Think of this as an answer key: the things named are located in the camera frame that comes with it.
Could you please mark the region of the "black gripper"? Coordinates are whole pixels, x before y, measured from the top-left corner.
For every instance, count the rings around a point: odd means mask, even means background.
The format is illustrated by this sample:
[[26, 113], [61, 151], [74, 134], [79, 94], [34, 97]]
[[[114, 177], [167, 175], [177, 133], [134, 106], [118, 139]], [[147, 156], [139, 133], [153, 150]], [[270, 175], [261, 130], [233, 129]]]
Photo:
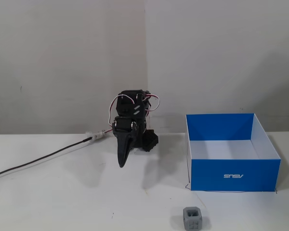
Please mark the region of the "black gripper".
[[138, 131], [138, 125], [133, 118], [126, 116], [115, 117], [112, 123], [114, 135], [118, 142], [118, 164], [123, 168], [133, 146], [133, 136]]

